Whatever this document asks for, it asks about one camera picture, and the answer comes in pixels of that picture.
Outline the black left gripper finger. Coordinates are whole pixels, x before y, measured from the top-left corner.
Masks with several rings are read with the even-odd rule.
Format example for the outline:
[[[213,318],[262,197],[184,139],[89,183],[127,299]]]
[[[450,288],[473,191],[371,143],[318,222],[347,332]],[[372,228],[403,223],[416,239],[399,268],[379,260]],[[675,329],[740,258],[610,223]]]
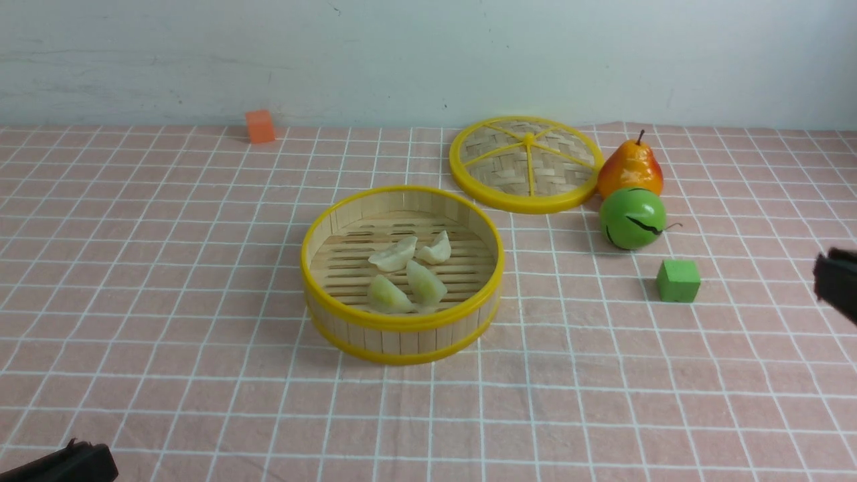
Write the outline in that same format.
[[[60,451],[1,474],[2,481],[114,481],[119,470],[104,443],[73,438]]]

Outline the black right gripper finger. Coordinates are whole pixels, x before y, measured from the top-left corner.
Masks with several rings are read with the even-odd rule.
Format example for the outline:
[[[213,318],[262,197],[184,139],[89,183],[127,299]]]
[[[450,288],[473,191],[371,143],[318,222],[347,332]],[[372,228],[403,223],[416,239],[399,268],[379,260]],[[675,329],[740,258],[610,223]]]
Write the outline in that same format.
[[[831,247],[819,253],[812,269],[813,292],[856,323],[856,250]]]

